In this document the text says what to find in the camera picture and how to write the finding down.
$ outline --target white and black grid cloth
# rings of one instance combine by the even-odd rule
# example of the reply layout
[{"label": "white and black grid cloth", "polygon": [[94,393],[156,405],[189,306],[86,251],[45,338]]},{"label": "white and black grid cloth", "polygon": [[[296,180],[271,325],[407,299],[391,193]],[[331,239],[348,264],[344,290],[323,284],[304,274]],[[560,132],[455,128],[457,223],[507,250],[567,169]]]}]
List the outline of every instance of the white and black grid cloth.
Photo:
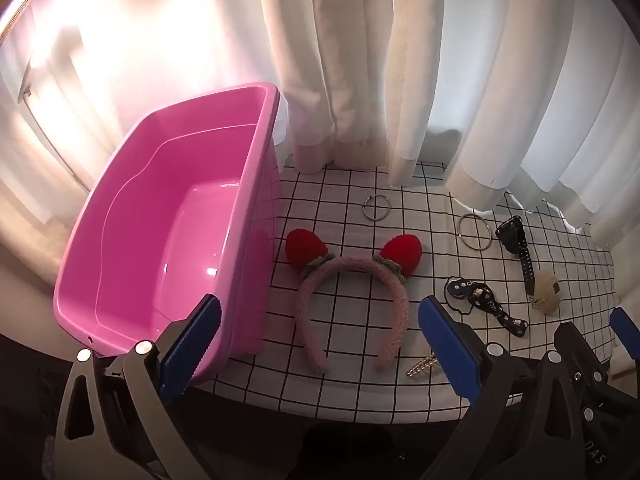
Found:
[{"label": "white and black grid cloth", "polygon": [[[576,231],[546,203],[535,212],[525,212],[508,192],[493,212],[481,214],[492,232],[511,216],[522,217],[534,268],[552,269],[561,288],[559,311],[544,316],[527,304],[515,256],[495,239],[488,250],[478,253],[456,237],[456,221],[469,209],[446,191],[443,176],[443,165],[419,163],[412,184],[393,189],[384,171],[329,166],[320,173],[300,174],[288,164],[280,175],[277,262],[263,350],[257,356],[229,360],[217,378],[202,387],[241,402],[333,420],[404,423],[460,418],[468,402],[453,392],[440,368],[406,376],[412,365],[430,354],[417,324],[418,303],[434,294],[444,304],[443,287],[449,276],[486,283],[510,316],[529,323],[526,336],[517,338],[481,310],[473,309],[465,317],[449,311],[454,320],[471,325],[484,342],[500,342],[514,355],[540,358],[553,348],[559,323],[571,320],[601,361],[610,358],[614,343],[609,312],[616,306],[613,262],[609,251],[595,247],[588,226]],[[379,222],[367,219],[362,211],[362,203],[375,194],[387,196],[392,207]],[[376,216],[384,210],[386,202],[381,200]],[[296,228],[315,232],[337,256],[371,257],[399,234],[420,238],[422,259],[406,284],[408,330],[391,367],[383,371],[374,367],[392,323],[389,294],[375,278],[353,271],[334,276],[313,294],[309,314],[330,370],[324,375],[312,370],[293,313],[301,280],[284,253],[284,239]],[[467,219],[461,230],[475,237],[476,244],[487,241],[481,222]]]}]

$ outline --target blue gripper pad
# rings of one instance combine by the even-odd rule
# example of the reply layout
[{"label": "blue gripper pad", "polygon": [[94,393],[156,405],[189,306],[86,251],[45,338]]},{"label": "blue gripper pad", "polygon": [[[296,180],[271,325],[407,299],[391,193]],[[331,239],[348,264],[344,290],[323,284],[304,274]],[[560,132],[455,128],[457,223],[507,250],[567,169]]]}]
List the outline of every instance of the blue gripper pad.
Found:
[{"label": "blue gripper pad", "polygon": [[221,321],[220,301],[207,294],[187,320],[174,321],[164,330],[182,329],[160,363],[158,396],[165,406],[184,393]]},{"label": "blue gripper pad", "polygon": [[454,321],[447,317],[430,297],[424,298],[418,306],[420,330],[453,390],[473,404],[481,389],[479,364],[451,325]]},{"label": "blue gripper pad", "polygon": [[625,346],[631,358],[640,360],[640,330],[622,307],[617,306],[611,311],[609,326]]}]

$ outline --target black strap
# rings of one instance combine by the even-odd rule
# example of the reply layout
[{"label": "black strap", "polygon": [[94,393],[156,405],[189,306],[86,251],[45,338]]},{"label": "black strap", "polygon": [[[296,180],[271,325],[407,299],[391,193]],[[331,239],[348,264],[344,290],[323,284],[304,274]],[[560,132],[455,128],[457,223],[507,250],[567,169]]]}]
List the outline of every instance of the black strap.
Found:
[{"label": "black strap", "polygon": [[527,248],[527,238],[524,234],[522,218],[518,215],[512,216],[495,230],[495,236],[505,249],[511,254],[517,254],[520,258],[524,289],[529,296],[533,296],[533,291],[536,287],[536,277],[533,273],[531,255]]}]

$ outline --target white curtain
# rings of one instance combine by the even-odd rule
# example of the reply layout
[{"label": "white curtain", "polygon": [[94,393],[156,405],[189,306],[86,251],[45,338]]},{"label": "white curtain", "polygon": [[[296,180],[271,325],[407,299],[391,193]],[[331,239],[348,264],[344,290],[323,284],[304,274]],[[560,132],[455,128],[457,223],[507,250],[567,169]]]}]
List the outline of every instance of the white curtain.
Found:
[{"label": "white curtain", "polygon": [[33,0],[0,74],[0,235],[47,279],[137,120],[266,80],[280,161],[400,186],[431,160],[472,208],[547,200],[640,312],[640,47],[610,0]]}]

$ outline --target metal studs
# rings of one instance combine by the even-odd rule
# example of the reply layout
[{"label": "metal studs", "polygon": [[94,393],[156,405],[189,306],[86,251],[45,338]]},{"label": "metal studs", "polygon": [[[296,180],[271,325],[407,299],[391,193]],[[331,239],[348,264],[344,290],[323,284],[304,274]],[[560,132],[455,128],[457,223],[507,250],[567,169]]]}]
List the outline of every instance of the metal studs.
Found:
[{"label": "metal studs", "polygon": [[151,341],[140,341],[136,345],[136,354],[140,354],[140,355],[148,354],[153,347],[154,347],[154,344]]},{"label": "metal studs", "polygon": [[81,363],[88,361],[90,357],[91,357],[91,350],[89,350],[88,348],[83,348],[81,351],[78,352],[78,361],[80,361]]},{"label": "metal studs", "polygon": [[431,354],[425,357],[422,361],[417,362],[415,365],[409,368],[406,372],[406,376],[413,377],[419,374],[420,372],[428,370],[437,362],[438,362],[438,358],[436,357],[436,354],[431,352]]},{"label": "metal studs", "polygon": [[486,346],[486,351],[493,356],[498,356],[504,354],[504,348],[498,343],[489,343]]},{"label": "metal studs", "polygon": [[562,358],[560,357],[560,354],[558,352],[556,352],[555,350],[552,350],[546,356],[548,357],[548,359],[552,363],[559,363],[559,362],[562,361]]}]

